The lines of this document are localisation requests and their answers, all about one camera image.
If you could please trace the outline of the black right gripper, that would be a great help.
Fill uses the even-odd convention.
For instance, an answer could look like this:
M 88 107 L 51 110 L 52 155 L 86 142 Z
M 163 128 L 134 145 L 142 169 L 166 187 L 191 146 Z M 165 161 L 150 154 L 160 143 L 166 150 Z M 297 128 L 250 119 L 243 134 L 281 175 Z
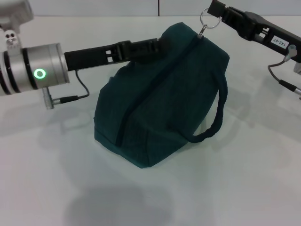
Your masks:
M 288 46 L 295 45 L 297 55 L 292 60 L 301 62 L 301 38 L 252 12 L 244 12 L 213 0 L 208 13 L 220 18 L 223 23 L 234 29 L 238 35 L 249 41 L 260 43 L 277 53 L 286 55 Z

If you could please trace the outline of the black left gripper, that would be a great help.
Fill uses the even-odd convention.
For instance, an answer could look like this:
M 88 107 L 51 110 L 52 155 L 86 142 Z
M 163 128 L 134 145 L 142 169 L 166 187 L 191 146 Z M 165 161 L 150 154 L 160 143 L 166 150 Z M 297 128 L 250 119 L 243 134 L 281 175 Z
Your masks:
M 154 61 L 163 58 L 171 48 L 166 38 L 138 42 L 122 41 L 116 44 L 65 52 L 68 71 L 75 71 L 123 63 L 126 61 Z

